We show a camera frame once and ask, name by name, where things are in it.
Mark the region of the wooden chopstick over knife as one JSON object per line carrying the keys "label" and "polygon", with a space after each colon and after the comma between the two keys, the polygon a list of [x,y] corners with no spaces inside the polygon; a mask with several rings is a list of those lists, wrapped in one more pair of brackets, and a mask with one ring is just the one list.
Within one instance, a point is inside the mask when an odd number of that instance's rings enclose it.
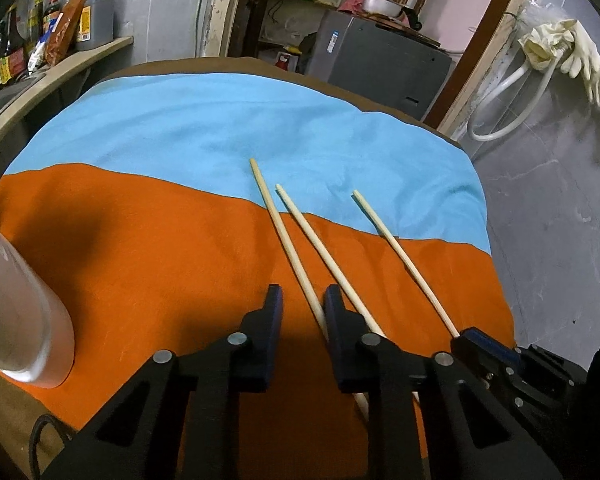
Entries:
{"label": "wooden chopstick over knife", "polygon": [[282,242],[284,251],[286,252],[286,255],[289,259],[292,270],[294,270],[294,275],[296,276],[300,284],[302,292],[306,297],[306,301],[308,302],[309,307],[311,308],[311,311],[314,315],[318,327],[320,328],[326,341],[329,341],[326,318],[324,315],[323,308],[320,302],[318,301],[314,287],[312,286],[309,280],[308,274],[306,274],[306,270],[304,270],[304,267],[302,266],[302,262],[298,256],[298,252],[296,251],[296,248],[294,248],[294,244],[292,244],[291,238],[286,230],[286,226],[284,225],[282,218],[280,218],[280,214],[273,202],[272,196],[270,192],[268,192],[268,186],[266,185],[265,180],[262,177],[257,162],[253,158],[250,158],[249,162],[252,173],[254,175],[254,178],[256,179],[258,188],[264,200],[266,209],[268,210],[268,213],[270,214],[270,217],[273,221],[275,231],[280,241]]}

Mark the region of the orange cloth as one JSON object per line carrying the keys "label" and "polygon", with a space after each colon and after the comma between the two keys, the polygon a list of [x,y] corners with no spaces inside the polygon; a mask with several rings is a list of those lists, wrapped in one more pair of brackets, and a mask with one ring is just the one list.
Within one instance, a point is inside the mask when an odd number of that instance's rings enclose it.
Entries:
{"label": "orange cloth", "polygon": [[[308,220],[390,340],[431,356],[451,335],[389,244]],[[151,355],[207,347],[284,293],[282,331],[265,394],[240,399],[243,479],[344,479],[366,473],[366,428],[340,393],[320,329],[268,212],[240,198],[70,164],[4,176],[0,231],[68,308],[76,360],[58,388],[0,375],[0,439],[27,468],[42,404],[82,426]],[[468,244],[401,240],[457,328],[513,346],[514,321],[492,258]]]}

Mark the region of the light blue cloth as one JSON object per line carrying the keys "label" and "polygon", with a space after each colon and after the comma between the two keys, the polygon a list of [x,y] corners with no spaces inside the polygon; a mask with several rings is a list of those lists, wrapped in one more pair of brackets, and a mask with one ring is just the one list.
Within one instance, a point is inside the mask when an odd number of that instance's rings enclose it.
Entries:
{"label": "light blue cloth", "polygon": [[252,168],[304,212],[363,232],[360,192],[404,240],[490,247],[469,157],[428,130],[249,74],[126,76],[48,122],[11,174],[78,162],[260,203]]}

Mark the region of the white plastic utensil cup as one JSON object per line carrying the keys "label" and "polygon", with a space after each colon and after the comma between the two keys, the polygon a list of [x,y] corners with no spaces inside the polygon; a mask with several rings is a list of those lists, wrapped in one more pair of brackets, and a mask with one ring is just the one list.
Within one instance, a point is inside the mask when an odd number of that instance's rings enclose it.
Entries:
{"label": "white plastic utensil cup", "polygon": [[74,330],[57,295],[0,232],[0,372],[55,388],[74,362]]}

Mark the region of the grey cabinet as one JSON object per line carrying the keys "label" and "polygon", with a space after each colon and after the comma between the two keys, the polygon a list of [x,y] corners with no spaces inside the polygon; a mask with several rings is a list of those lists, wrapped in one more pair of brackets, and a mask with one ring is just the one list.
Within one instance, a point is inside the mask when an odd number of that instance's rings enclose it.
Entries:
{"label": "grey cabinet", "polygon": [[304,73],[421,120],[451,64],[436,47],[366,18],[328,11]]}

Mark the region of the cream rubber gloves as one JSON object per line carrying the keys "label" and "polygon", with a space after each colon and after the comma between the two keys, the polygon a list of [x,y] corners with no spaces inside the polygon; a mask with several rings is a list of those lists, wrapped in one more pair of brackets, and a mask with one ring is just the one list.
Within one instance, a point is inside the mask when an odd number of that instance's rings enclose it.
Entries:
{"label": "cream rubber gloves", "polygon": [[588,102],[600,106],[600,54],[580,21],[567,18],[532,27],[518,38],[530,66],[546,72],[551,65],[571,79],[582,78]]}

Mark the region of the metal bowl on cabinet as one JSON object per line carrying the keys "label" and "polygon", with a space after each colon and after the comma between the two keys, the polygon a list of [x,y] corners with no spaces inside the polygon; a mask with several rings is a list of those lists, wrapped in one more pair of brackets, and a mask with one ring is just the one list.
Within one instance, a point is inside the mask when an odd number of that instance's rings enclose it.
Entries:
{"label": "metal bowl on cabinet", "polygon": [[362,10],[368,14],[397,18],[402,12],[402,6],[392,0],[363,0]]}

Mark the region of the large dark sauce jug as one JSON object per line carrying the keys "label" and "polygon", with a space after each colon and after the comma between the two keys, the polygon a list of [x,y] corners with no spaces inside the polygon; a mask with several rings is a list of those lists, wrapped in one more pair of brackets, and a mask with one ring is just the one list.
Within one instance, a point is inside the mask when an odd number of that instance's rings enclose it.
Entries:
{"label": "large dark sauce jug", "polygon": [[76,50],[93,50],[112,40],[114,0],[85,0],[76,30]]}

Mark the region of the brown snack packet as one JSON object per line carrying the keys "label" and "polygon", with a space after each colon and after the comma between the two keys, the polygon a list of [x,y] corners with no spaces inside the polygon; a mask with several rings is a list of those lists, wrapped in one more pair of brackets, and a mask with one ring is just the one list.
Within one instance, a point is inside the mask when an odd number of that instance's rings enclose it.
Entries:
{"label": "brown snack packet", "polygon": [[70,44],[76,36],[78,21],[85,0],[69,0],[62,8],[55,25],[50,29],[46,41],[45,62],[55,66],[67,55]]}

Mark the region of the dark soy sauce bottle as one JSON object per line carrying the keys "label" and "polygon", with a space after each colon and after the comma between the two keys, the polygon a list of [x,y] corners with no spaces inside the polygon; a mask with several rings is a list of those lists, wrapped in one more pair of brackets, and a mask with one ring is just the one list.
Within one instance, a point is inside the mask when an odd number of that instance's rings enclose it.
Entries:
{"label": "dark soy sauce bottle", "polygon": [[18,30],[14,3],[0,23],[0,89],[26,76],[27,62],[26,42]]}

